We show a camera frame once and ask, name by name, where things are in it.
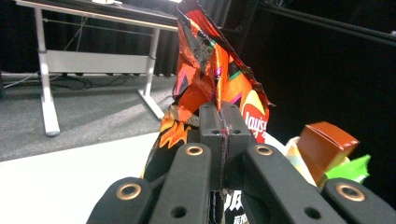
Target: lay's logo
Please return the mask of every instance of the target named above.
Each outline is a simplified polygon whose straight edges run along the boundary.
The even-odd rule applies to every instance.
[[[258,143],[265,142],[267,120],[264,114],[259,96],[251,91],[243,105],[242,117]]]

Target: dark background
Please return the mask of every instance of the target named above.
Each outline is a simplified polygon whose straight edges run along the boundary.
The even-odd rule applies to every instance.
[[[154,1],[131,1],[150,7]],[[176,13],[175,4],[155,6]],[[262,83],[271,108],[268,132],[282,143],[298,136],[305,124],[326,120],[361,141],[351,158],[370,154],[364,185],[396,207],[395,84],[396,48],[343,32],[257,10],[246,23],[244,10],[252,1],[200,1],[217,24],[243,35],[227,34],[245,64]],[[38,70],[33,10],[1,1],[1,68],[8,72]],[[285,7],[389,34],[396,30],[396,6],[386,1],[292,1]],[[79,17],[45,13],[45,17],[74,21]],[[89,19],[91,24],[148,32],[143,28]],[[49,49],[63,49],[78,27],[46,24]],[[141,53],[149,39],[122,37],[98,30],[83,30],[81,51]],[[176,72],[177,35],[164,32],[157,55],[156,74]]]

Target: brown box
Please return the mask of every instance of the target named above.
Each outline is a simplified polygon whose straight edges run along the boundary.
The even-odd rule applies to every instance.
[[[328,122],[305,125],[297,147],[317,184],[359,144],[349,133]]]

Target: white tabletop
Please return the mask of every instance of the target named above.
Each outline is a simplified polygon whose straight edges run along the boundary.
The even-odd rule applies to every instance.
[[[140,176],[157,136],[0,162],[0,223],[86,223],[112,183]],[[284,150],[269,134],[266,143]]]

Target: white desk frame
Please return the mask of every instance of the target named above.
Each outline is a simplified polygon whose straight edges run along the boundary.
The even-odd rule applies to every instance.
[[[145,89],[138,90],[138,93],[146,102],[148,107],[152,110],[152,112],[155,114],[157,119],[162,119],[162,110],[158,107],[158,105],[150,96],[151,82],[154,72],[155,56],[157,53],[160,30],[177,32],[176,26],[168,26],[146,21],[119,18],[104,14],[74,10],[66,7],[43,5],[23,0],[15,1],[16,4],[19,6],[32,7],[35,9],[35,25],[38,39],[38,58],[40,61],[41,82],[43,88],[41,102],[43,109],[44,126],[47,136],[56,136],[61,133],[58,118],[56,115],[55,105],[53,103],[53,98],[50,91],[50,72],[73,72],[73,70],[71,70],[72,67],[68,66],[69,64],[73,64],[73,69],[75,71],[82,73],[114,73],[114,70],[109,70],[114,68],[117,68],[117,72],[119,73],[146,73],[146,87]],[[88,53],[47,50],[44,38],[42,10],[49,10],[82,17],[95,18],[99,20],[122,22],[152,28],[153,31],[151,36],[149,55],[126,56],[89,53],[89,57],[87,57]]]

